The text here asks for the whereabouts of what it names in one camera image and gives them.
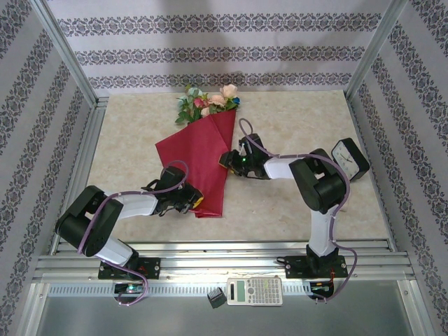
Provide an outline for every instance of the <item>striped wall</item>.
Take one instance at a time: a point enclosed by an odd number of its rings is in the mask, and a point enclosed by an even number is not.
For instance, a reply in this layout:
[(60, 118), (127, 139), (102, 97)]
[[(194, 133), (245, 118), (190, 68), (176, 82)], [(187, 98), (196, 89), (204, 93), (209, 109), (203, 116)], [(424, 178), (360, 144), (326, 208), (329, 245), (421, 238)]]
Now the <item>striped wall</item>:
[(27, 0), (0, 0), (0, 335), (14, 335), (90, 108)]
[(390, 0), (48, 0), (96, 93), (336, 90)]
[(409, 1), (353, 113), (399, 249), (448, 335), (448, 1)]

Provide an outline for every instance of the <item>alarm clock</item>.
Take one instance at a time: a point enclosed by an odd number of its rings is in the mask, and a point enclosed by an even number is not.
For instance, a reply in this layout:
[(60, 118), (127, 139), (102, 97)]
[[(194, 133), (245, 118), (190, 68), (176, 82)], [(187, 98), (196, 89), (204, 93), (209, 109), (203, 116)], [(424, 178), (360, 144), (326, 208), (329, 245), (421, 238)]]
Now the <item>alarm clock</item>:
[(352, 138), (339, 140), (331, 150), (331, 155), (350, 181), (360, 179), (370, 169), (369, 162)]

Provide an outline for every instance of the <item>red wrapping paper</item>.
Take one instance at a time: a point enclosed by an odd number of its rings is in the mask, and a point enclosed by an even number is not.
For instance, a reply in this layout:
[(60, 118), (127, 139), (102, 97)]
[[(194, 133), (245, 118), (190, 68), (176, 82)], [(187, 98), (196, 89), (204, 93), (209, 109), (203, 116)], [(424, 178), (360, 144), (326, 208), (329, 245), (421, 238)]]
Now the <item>red wrapping paper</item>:
[(227, 169), (219, 165), (221, 155), (232, 149), (235, 110), (209, 115), (157, 143), (165, 166), (182, 160), (188, 165), (187, 182), (199, 189), (204, 200), (194, 210), (197, 218), (223, 215)]

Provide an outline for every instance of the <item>black bracket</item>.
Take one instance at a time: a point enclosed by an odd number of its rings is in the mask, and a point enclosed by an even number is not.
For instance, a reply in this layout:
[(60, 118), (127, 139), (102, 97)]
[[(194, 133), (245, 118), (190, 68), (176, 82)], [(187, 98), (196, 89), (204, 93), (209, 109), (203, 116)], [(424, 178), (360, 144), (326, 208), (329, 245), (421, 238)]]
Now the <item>black bracket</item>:
[(334, 272), (335, 278), (347, 278), (347, 264), (342, 255), (337, 256), (332, 262), (326, 263), (318, 270), (312, 270), (306, 255), (290, 255), (277, 258), (277, 262), (285, 265), (287, 279), (322, 279), (330, 278)]
[[(160, 275), (160, 258), (139, 258), (134, 269), (135, 272), (141, 273), (147, 279), (159, 279)], [(141, 280), (137, 275), (124, 272), (118, 268), (114, 268), (104, 262), (99, 264), (98, 279), (100, 280)]]

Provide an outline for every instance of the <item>wire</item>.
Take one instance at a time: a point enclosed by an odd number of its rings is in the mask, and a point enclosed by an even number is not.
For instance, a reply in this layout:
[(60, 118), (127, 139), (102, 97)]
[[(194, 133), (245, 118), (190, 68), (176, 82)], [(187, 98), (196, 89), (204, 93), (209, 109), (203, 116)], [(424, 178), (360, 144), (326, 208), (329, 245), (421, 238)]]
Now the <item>wire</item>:
[[(84, 232), (83, 238), (81, 239), (81, 242), (79, 243), (79, 246), (78, 246), (78, 251), (77, 251), (78, 254), (83, 254), (84, 245), (85, 245), (85, 243), (86, 243), (86, 241), (87, 241), (87, 239), (88, 239), (88, 237), (89, 237), (89, 235), (90, 235), (90, 232), (92, 231), (93, 227), (95, 226), (95, 223), (96, 223), (97, 220), (98, 220), (98, 216), (100, 215), (100, 213), (101, 213), (101, 211), (103, 210), (103, 208), (106, 206), (107, 202), (109, 202), (109, 201), (111, 201), (111, 200), (113, 200), (114, 198), (117, 198), (117, 197), (119, 197), (119, 196), (123, 196), (123, 195), (124, 195), (124, 196), (126, 196), (126, 195), (156, 195), (156, 194), (168, 193), (169, 191), (175, 190), (175, 189), (177, 189), (178, 187), (182, 186), (182, 185), (185, 183), (185, 181), (187, 180), (187, 178), (188, 178), (188, 173), (189, 173), (188, 165), (187, 165), (184, 161), (181, 161), (181, 160), (175, 160), (175, 161), (171, 161), (169, 164), (167, 164), (167, 167), (171, 166), (171, 165), (174, 164), (174, 163), (181, 163), (181, 164), (185, 167), (185, 176), (184, 176), (184, 177), (182, 178), (182, 180), (181, 180), (179, 183), (177, 183), (176, 185), (173, 185), (172, 187), (167, 188), (167, 189), (163, 189), (163, 190), (153, 190), (153, 191), (122, 191), (122, 192), (116, 192), (116, 193), (114, 193), (114, 194), (109, 195), (108, 197), (106, 197), (106, 198), (104, 199), (104, 201), (99, 205), (98, 209), (95, 211), (95, 213), (94, 213), (92, 219), (90, 220), (89, 225), (87, 226), (87, 229), (86, 229), (85, 232)], [(141, 293), (141, 294), (140, 294), (134, 301), (129, 302), (129, 303), (126, 303), (126, 304), (123, 304), (123, 303), (122, 303), (121, 301), (119, 301), (119, 299), (118, 299), (118, 304), (119, 304), (119, 305), (125, 305), (125, 306), (127, 306), (127, 307), (128, 307), (128, 306), (131, 306), (131, 305), (134, 305), (134, 304), (136, 304), (137, 302), (139, 302), (140, 300), (142, 300), (142, 299), (148, 294), (149, 283), (148, 283), (148, 280), (146, 279), (146, 277), (145, 277), (144, 275), (142, 275), (142, 274), (140, 274), (140, 273), (138, 273), (138, 272), (135, 272), (135, 271), (133, 271), (132, 269), (128, 269), (128, 268), (126, 268), (126, 267), (123, 267), (123, 266), (114, 264), (113, 262), (109, 262), (109, 261), (107, 261), (107, 260), (103, 260), (103, 259), (101, 259), (101, 261), (102, 261), (103, 263), (106, 263), (106, 264), (108, 264), (108, 265), (114, 267), (114, 268), (118, 268), (119, 270), (122, 270), (122, 271), (124, 271), (124, 272), (128, 272), (128, 273), (131, 273), (131, 274), (136, 275), (136, 276), (138, 276), (138, 277), (141, 277), (141, 278), (143, 279), (143, 287), (144, 287), (143, 292), (142, 292), (142, 293)]]
[(356, 251), (353, 248), (349, 248), (349, 247), (345, 247), (345, 246), (341, 246), (339, 245), (334, 238), (334, 227), (335, 227), (335, 219), (336, 219), (336, 214), (337, 212), (344, 206), (344, 204), (346, 203), (346, 201), (349, 198), (350, 195), (350, 180), (347, 177), (347, 175), (344, 173), (344, 171), (341, 169), (341, 167), (339, 167), (336, 163), (334, 163), (331, 159), (321, 156), (321, 155), (316, 155), (316, 154), (297, 154), (297, 155), (280, 155), (280, 154), (273, 154), (271, 152), (269, 152), (268, 150), (266, 150), (265, 148), (263, 148), (262, 146), (260, 146), (258, 143), (256, 143), (254, 140), (252, 140), (249, 137), (249, 134), (247, 134), (246, 130), (243, 127), (243, 122), (245, 122), (250, 128), (251, 128), (251, 134), (253, 133), (253, 127), (252, 124), (245, 118), (240, 118), (238, 120), (238, 125), (239, 128), (241, 129), (241, 131), (243, 132), (244, 136), (255, 146), (257, 147), (260, 151), (268, 154), (271, 158), (279, 158), (279, 159), (292, 159), (292, 158), (314, 158), (317, 160), (321, 160), (324, 162), (327, 162), (328, 164), (332, 165), (334, 168), (336, 168), (337, 173), (339, 174), (339, 176), (341, 176), (341, 178), (344, 180), (344, 184), (345, 184), (345, 195), (344, 195), (344, 199), (341, 201), (341, 203), (337, 206), (337, 208), (333, 211), (333, 213), (331, 214), (331, 219), (330, 219), (330, 241), (339, 249), (341, 250), (345, 250), (345, 251), (349, 251), (351, 253), (353, 253), (353, 265), (351, 266), (350, 272), (347, 275), (347, 278), (345, 278), (344, 282), (342, 283), (342, 285), (333, 293), (333, 295), (331, 295), (328, 299), (320, 299), (317, 300), (317, 302), (324, 302), (326, 303), (327, 301), (330, 301), (334, 298), (336, 298), (342, 291), (342, 289), (344, 289), (344, 287), (346, 286), (347, 282), (350, 280), (351, 275), (353, 274), (355, 268), (356, 268), (356, 264), (358, 263), (358, 254), (356, 253)]

